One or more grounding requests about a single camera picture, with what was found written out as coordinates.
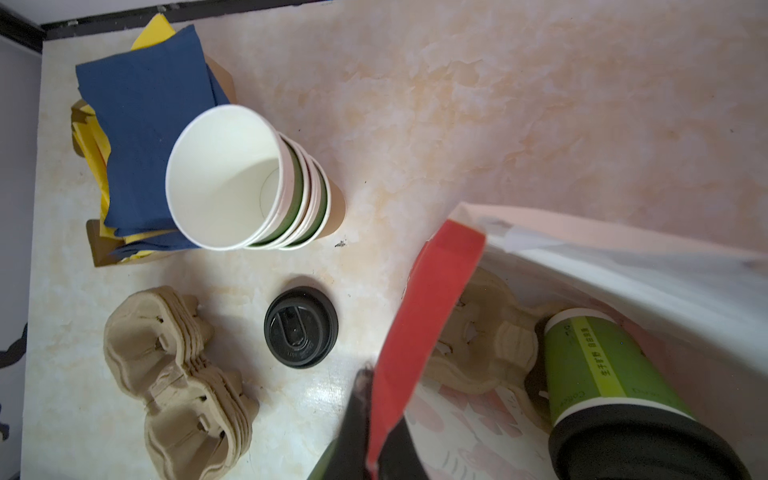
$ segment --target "green coffee cup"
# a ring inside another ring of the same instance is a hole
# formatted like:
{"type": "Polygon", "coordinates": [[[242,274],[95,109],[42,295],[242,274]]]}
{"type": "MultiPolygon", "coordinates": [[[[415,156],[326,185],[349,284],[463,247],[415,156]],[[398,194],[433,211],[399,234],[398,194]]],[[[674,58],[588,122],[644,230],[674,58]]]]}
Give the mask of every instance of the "green coffee cup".
{"type": "Polygon", "coordinates": [[[750,477],[608,315],[565,310],[547,322],[544,345],[549,452],[561,480],[750,477]]]}

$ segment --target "stack of napkins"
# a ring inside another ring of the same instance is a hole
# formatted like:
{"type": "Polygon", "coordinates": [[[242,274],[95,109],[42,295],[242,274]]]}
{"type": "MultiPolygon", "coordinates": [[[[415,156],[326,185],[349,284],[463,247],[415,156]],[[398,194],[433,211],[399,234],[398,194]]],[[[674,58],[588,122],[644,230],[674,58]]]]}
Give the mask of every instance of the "stack of napkins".
{"type": "Polygon", "coordinates": [[[100,234],[125,241],[113,256],[196,248],[171,218],[165,170],[181,131],[229,100],[194,26],[175,33],[158,15],[131,51],[76,72],[87,105],[73,134],[101,188],[100,234]]]}
{"type": "Polygon", "coordinates": [[[129,296],[104,329],[109,369],[146,405],[147,450],[166,480],[220,478],[250,446],[259,406],[238,372],[203,356],[212,335],[197,300],[168,286],[129,296]]]}

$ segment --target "white wall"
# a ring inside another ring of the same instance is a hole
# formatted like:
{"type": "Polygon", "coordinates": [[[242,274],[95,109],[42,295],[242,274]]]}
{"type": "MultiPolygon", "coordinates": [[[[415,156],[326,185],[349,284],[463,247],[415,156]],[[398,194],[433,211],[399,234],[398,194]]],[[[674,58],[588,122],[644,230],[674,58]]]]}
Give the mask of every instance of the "white wall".
{"type": "Polygon", "coordinates": [[[171,2],[166,0],[0,0],[0,3],[28,20],[42,25],[171,2]]]}
{"type": "MultiPolygon", "coordinates": [[[[41,57],[0,37],[0,350],[27,323],[41,57]]],[[[21,467],[25,358],[0,369],[0,480],[21,467]]]]}

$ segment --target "stacked cup carriers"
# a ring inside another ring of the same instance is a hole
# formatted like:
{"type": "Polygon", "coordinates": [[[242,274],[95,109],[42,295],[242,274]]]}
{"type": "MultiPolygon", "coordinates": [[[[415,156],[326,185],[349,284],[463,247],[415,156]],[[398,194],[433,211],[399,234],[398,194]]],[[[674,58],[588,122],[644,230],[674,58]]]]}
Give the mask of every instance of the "stacked cup carriers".
{"type": "Polygon", "coordinates": [[[161,286],[129,296],[104,328],[104,356],[120,389],[144,402],[149,456],[166,480],[214,480],[247,451],[258,403],[238,372],[203,355],[214,328],[197,299],[161,286]]]}

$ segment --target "cup rim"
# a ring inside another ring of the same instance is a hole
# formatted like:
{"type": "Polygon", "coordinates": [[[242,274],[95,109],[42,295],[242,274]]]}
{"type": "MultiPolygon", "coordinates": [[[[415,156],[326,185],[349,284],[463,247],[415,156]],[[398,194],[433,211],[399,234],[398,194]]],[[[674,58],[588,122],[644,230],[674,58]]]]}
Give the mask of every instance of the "cup rim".
{"type": "Polygon", "coordinates": [[[200,113],[199,115],[197,115],[192,121],[190,121],[190,123],[187,124],[186,127],[184,127],[184,129],[181,131],[179,136],[176,138],[176,141],[174,142],[174,147],[171,149],[170,155],[168,156],[168,163],[167,163],[167,165],[165,167],[165,182],[164,182],[165,183],[165,199],[166,199],[166,203],[168,205],[168,210],[170,211],[170,216],[174,220],[174,224],[176,225],[176,228],[178,228],[179,231],[187,239],[189,239],[190,242],[192,242],[195,245],[198,245],[199,247],[204,248],[206,250],[216,250],[216,251],[237,250],[237,249],[240,249],[240,248],[242,248],[242,247],[244,247],[244,246],[246,246],[246,245],[256,241],[256,238],[258,238],[259,235],[263,234],[264,230],[268,227],[268,225],[270,224],[271,220],[276,215],[278,206],[280,205],[280,198],[281,198],[280,192],[282,192],[285,189],[285,180],[283,179],[284,178],[284,170],[285,170],[285,167],[283,166],[283,164],[284,164],[284,160],[285,159],[283,158],[283,152],[280,149],[280,144],[278,143],[280,141],[281,141],[281,139],[280,139],[280,136],[277,133],[277,130],[275,130],[275,127],[266,118],[261,116],[258,112],[254,111],[254,110],[251,110],[248,107],[244,107],[243,105],[238,105],[238,104],[217,105],[217,106],[209,108],[208,110],[206,110],[206,111],[200,113]],[[253,232],[251,235],[249,235],[248,238],[246,238],[244,240],[241,240],[241,241],[239,241],[237,243],[233,243],[233,244],[227,245],[225,247],[219,247],[219,246],[207,245],[204,242],[201,242],[198,239],[193,238],[177,222],[176,215],[174,214],[174,207],[173,207],[173,204],[172,204],[172,202],[170,200],[170,193],[169,193],[169,191],[170,191],[170,181],[169,181],[170,176],[169,176],[169,172],[171,171],[171,168],[173,167],[173,165],[176,164],[176,161],[174,161],[174,155],[176,154],[176,151],[179,148],[180,141],[182,141],[189,134],[190,129],[195,124],[197,124],[200,120],[202,120],[202,119],[204,119],[204,118],[206,118],[208,116],[218,114],[220,111],[225,111],[225,110],[240,110],[240,111],[248,112],[248,114],[254,116],[255,118],[257,118],[259,121],[263,122],[268,127],[268,130],[272,134],[273,141],[278,146],[277,150],[279,152],[279,157],[277,159],[277,168],[278,168],[277,192],[278,192],[278,194],[275,196],[275,199],[272,202],[272,207],[270,208],[269,214],[266,217],[264,217],[264,221],[261,223],[261,225],[259,225],[258,229],[255,232],[253,232]]]}
{"type": "Polygon", "coordinates": [[[326,187],[326,196],[328,197],[328,201],[326,203],[326,211],[323,213],[323,221],[320,222],[320,225],[317,227],[317,230],[315,230],[315,232],[312,234],[310,238],[304,240],[302,243],[291,243],[285,247],[281,247],[280,248],[281,250],[297,250],[311,243],[320,235],[320,232],[323,231],[323,228],[326,226],[326,223],[328,223],[328,219],[331,216],[331,185],[328,179],[328,175],[326,175],[326,171],[323,170],[323,167],[320,165],[320,163],[317,160],[315,160],[315,157],[310,155],[310,160],[312,160],[312,162],[314,162],[314,164],[317,166],[317,170],[319,171],[320,176],[323,178],[323,183],[325,184],[325,187],[326,187]]]}
{"type": "MultiPolygon", "coordinates": [[[[290,167],[291,171],[294,173],[294,175],[287,175],[284,169],[284,163],[280,162],[280,179],[277,184],[277,196],[275,197],[275,203],[273,204],[273,210],[270,210],[270,215],[265,218],[264,223],[265,227],[255,236],[253,239],[248,243],[248,245],[251,245],[252,243],[256,243],[261,241],[264,237],[268,237],[271,233],[274,232],[275,229],[280,227],[280,206],[283,204],[283,201],[285,200],[284,195],[286,194],[286,183],[294,184],[293,179],[295,178],[295,167],[293,163],[293,157],[290,155],[290,152],[287,150],[287,145],[285,142],[283,142],[283,139],[280,137],[279,131],[275,130],[273,127],[273,133],[275,133],[278,137],[278,145],[279,149],[282,151],[282,149],[286,148],[286,152],[288,154],[288,157],[291,157],[290,161],[290,167]]],[[[290,197],[293,197],[293,192],[296,188],[296,185],[293,185],[291,189],[291,195],[290,197]]],[[[293,200],[288,201],[288,208],[293,204],[293,200]]]]}
{"type": "Polygon", "coordinates": [[[288,237],[290,237],[297,229],[297,227],[301,224],[301,222],[304,219],[304,216],[307,212],[307,207],[310,204],[310,198],[312,196],[311,191],[311,183],[310,183],[310,173],[309,173],[309,165],[307,163],[307,159],[303,156],[301,149],[296,148],[294,145],[297,145],[297,143],[285,135],[283,135],[280,132],[277,132],[280,138],[286,142],[289,148],[293,150],[293,152],[296,154],[296,159],[299,161],[299,167],[301,171],[301,175],[303,178],[303,187],[302,187],[302,197],[301,197],[301,204],[299,205],[299,211],[296,212],[296,218],[293,219],[293,222],[291,222],[290,226],[288,226],[288,230],[285,231],[282,235],[277,237],[275,240],[272,240],[269,243],[264,244],[250,244],[246,245],[244,248],[246,250],[270,250],[275,248],[276,245],[279,245],[283,243],[288,237]]]}
{"type": "Polygon", "coordinates": [[[317,213],[319,212],[320,198],[322,196],[322,191],[318,188],[322,175],[320,175],[320,172],[313,166],[314,164],[309,160],[310,155],[306,152],[306,150],[304,150],[304,147],[302,147],[301,144],[295,141],[294,143],[302,151],[302,154],[304,155],[304,158],[307,161],[307,170],[310,172],[310,203],[309,205],[307,205],[307,210],[301,223],[296,227],[293,233],[289,237],[287,237],[282,243],[274,246],[274,248],[277,248],[277,249],[284,247],[286,245],[290,245],[292,242],[295,242],[297,239],[301,238],[301,236],[308,231],[308,229],[312,226],[312,222],[316,218],[317,213]]]}

